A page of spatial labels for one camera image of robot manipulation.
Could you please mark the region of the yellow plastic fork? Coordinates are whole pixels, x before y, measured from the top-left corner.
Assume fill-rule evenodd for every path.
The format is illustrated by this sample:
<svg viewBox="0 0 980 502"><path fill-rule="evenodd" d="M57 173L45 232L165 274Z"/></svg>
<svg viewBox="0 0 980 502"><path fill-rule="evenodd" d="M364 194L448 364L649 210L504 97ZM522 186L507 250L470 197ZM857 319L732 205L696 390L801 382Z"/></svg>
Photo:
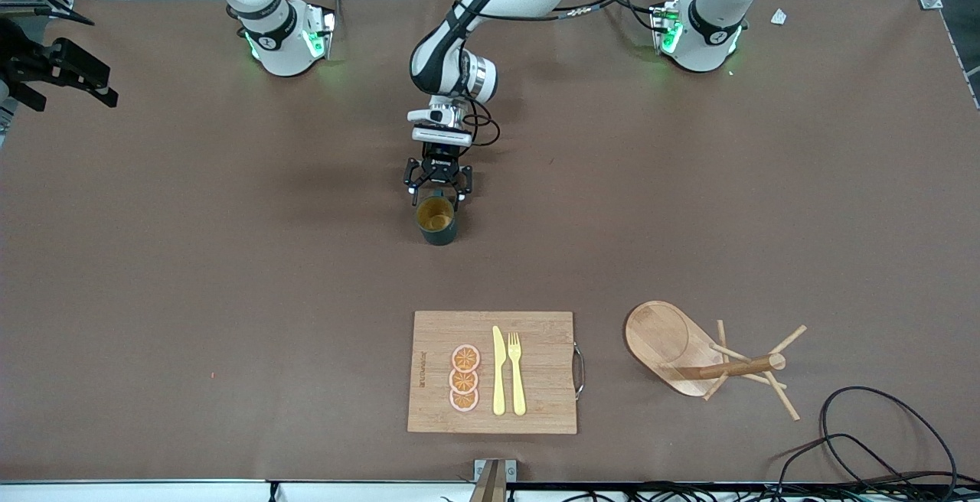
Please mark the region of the yellow plastic fork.
<svg viewBox="0 0 980 502"><path fill-rule="evenodd" d="M522 417L528 411L524 393L524 377L521 373L522 346L518 332L508 332L508 359L511 361L512 373L512 409L515 415Z"/></svg>

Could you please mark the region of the brown table cover mat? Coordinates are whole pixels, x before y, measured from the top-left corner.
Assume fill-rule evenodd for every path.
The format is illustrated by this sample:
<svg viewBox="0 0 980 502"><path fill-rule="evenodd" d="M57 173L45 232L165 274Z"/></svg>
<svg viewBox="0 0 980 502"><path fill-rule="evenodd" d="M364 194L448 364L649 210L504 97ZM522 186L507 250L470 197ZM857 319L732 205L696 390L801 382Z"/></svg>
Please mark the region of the brown table cover mat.
<svg viewBox="0 0 980 502"><path fill-rule="evenodd" d="M407 56L450 0L350 0L345 62L277 79L216 2L55 23L119 105L49 88L0 150L0 481L766 481L825 397L913 406L980 478L980 112L917 0L756 0L723 72L616 9L488 23L501 138L455 243L412 224ZM774 25L776 9L788 16ZM773 388L708 400L626 347L679 307ZM571 311L575 435L407 430L417 310Z"/></svg>

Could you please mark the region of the metal mount bracket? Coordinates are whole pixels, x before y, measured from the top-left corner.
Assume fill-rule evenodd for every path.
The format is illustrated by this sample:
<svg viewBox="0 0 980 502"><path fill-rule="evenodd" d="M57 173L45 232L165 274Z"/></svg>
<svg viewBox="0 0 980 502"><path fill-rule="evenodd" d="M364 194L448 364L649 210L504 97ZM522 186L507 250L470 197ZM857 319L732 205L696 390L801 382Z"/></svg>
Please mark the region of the metal mount bracket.
<svg viewBox="0 0 980 502"><path fill-rule="evenodd" d="M517 481L517 460L475 460L473 473L475 473L475 488L469 502L510 502L508 485Z"/></svg>

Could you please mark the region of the wooden cutting board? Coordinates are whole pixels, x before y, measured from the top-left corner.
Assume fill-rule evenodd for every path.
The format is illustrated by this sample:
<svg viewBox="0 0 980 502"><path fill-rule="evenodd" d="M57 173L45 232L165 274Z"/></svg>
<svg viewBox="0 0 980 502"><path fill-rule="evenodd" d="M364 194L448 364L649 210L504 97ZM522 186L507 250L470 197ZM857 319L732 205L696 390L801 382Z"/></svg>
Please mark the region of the wooden cutting board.
<svg viewBox="0 0 980 502"><path fill-rule="evenodd" d="M505 414L492 411L494 345L498 325L521 339L526 414L512 409L511 361L503 369ZM479 369L452 369L463 343L481 354ZM407 430L446 435L574 435L578 429L573 377L574 326L570 311L417 311L407 399Z"/></svg>

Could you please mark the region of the wooden mug tree rack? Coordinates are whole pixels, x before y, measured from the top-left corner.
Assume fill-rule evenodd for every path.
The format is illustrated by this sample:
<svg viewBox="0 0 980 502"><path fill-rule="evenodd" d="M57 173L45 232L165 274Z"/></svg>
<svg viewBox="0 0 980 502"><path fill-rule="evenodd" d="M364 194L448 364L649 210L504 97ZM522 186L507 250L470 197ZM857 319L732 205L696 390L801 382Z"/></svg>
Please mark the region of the wooden mug tree rack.
<svg viewBox="0 0 980 502"><path fill-rule="evenodd" d="M679 307L648 301L630 311L624 321L624 341L628 352L676 393L708 400L729 379L744 377L773 388L790 418L798 422L801 416L775 373L786 367L783 352L806 332L806 326L799 325L756 357L728 347L723 321L715 327L717 334L711 336Z"/></svg>

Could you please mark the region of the dark teal mug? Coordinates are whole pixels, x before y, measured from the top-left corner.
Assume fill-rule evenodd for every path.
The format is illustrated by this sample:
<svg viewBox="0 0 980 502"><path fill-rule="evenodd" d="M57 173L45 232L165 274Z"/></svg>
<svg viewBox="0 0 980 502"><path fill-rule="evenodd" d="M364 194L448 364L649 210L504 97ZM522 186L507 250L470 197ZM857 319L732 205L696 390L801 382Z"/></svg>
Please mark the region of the dark teal mug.
<svg viewBox="0 0 980 502"><path fill-rule="evenodd" d="M434 191L416 206L414 222L428 244L448 245L456 238L455 202L444 191Z"/></svg>

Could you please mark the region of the yellow plastic knife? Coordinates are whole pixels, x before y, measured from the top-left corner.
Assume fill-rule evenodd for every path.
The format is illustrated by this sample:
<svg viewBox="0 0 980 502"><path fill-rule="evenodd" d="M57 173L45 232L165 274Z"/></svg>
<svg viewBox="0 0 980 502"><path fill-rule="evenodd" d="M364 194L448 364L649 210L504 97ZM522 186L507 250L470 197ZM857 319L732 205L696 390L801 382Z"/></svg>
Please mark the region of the yellow plastic knife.
<svg viewBox="0 0 980 502"><path fill-rule="evenodd" d="M505 414L505 382L503 377L503 369L505 362L508 359L507 345L503 339L503 332L501 332L498 325L493 325L492 327L492 337L494 345L494 388L493 388L493 404L492 411L495 416L503 416Z"/></svg>

